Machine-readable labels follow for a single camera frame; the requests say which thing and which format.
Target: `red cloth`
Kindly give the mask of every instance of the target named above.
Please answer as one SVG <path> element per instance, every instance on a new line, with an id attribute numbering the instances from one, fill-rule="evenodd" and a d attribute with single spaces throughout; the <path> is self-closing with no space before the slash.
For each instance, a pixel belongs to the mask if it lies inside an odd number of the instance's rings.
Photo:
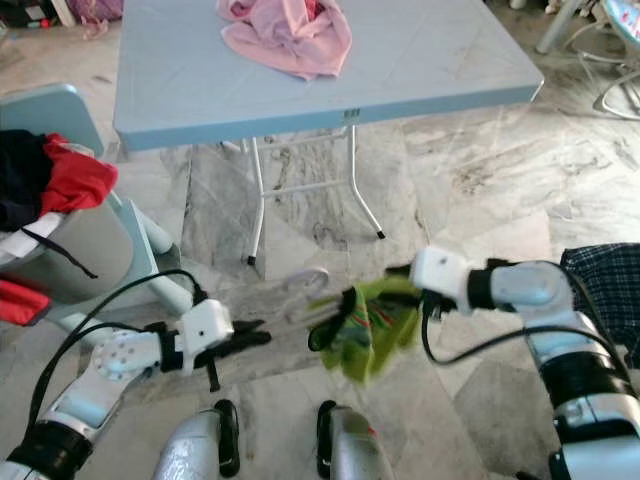
<path id="1" fill-rule="evenodd" d="M 69 150 L 62 135 L 47 135 L 44 152 L 51 159 L 51 180 L 42 193 L 40 215 L 48 212 L 67 213 L 100 205 L 118 179 L 113 165 Z"/>
<path id="2" fill-rule="evenodd" d="M 0 280 L 0 320 L 32 325 L 47 313 L 51 300 L 41 293 L 7 280 Z"/>

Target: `chair backrest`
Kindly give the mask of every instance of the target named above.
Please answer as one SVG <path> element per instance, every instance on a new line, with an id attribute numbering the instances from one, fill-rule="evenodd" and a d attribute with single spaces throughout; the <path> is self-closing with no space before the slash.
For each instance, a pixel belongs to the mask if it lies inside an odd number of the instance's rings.
<path id="1" fill-rule="evenodd" d="M 54 84 L 0 98 L 0 130 L 24 129 L 39 135 L 58 132 L 89 147 L 100 158 L 102 140 L 87 105 L 71 85 Z"/>

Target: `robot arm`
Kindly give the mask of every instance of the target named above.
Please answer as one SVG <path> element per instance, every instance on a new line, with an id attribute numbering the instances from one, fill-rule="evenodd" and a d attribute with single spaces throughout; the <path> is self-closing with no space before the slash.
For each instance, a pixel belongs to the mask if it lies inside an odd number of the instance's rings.
<path id="1" fill-rule="evenodd" d="M 464 257 L 428 247 L 418 253 L 410 278 L 463 314 L 474 308 L 515 311 L 525 328 L 569 327 L 606 338 L 592 319 L 574 311 L 566 274 L 548 262 L 476 270 Z M 640 404 L 621 362 L 580 333 L 540 333 L 527 343 L 562 444 L 550 457 L 554 480 L 638 478 Z"/>
<path id="2" fill-rule="evenodd" d="M 93 350 L 84 373 L 0 464 L 0 479 L 73 478 L 133 383 L 157 369 L 190 375 L 199 363 L 198 355 L 206 355 L 232 334 L 227 309 L 211 299 L 185 313 L 174 331 L 113 332 Z"/>

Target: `robot leg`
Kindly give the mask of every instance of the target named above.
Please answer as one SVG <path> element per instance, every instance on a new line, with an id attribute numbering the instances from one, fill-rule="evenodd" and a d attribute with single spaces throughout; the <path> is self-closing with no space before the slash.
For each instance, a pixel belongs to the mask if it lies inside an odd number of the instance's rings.
<path id="1" fill-rule="evenodd" d="M 367 419 L 331 401 L 318 411 L 318 473 L 331 480 L 395 478 Z"/>
<path id="2" fill-rule="evenodd" d="M 153 480 L 215 480 L 240 469 L 238 417 L 229 400 L 183 421 L 167 441 Z"/>

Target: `black strap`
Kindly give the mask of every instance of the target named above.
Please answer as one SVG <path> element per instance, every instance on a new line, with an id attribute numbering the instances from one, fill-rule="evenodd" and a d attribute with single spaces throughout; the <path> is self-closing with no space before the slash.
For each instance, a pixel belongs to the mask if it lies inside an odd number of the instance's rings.
<path id="1" fill-rule="evenodd" d="M 39 242 L 42 245 L 44 245 L 46 248 L 50 248 L 54 252 L 59 253 L 60 255 L 62 255 L 64 258 L 69 260 L 71 262 L 71 264 L 75 265 L 80 270 L 82 270 L 87 277 L 89 277 L 91 279 L 98 278 L 98 276 L 95 273 L 92 273 L 87 267 L 82 265 L 78 260 L 76 260 L 73 257 L 73 255 L 71 255 L 67 250 L 65 250 L 63 247 L 58 245 L 56 242 L 54 242 L 52 240 L 49 240 L 48 238 L 43 237 L 42 235 L 38 235 L 35 232 L 31 232 L 31 231 L 27 230 L 24 227 L 22 227 L 20 230 L 22 232 L 24 232 L 26 235 L 28 235 L 29 237 L 33 238 L 37 242 Z"/>

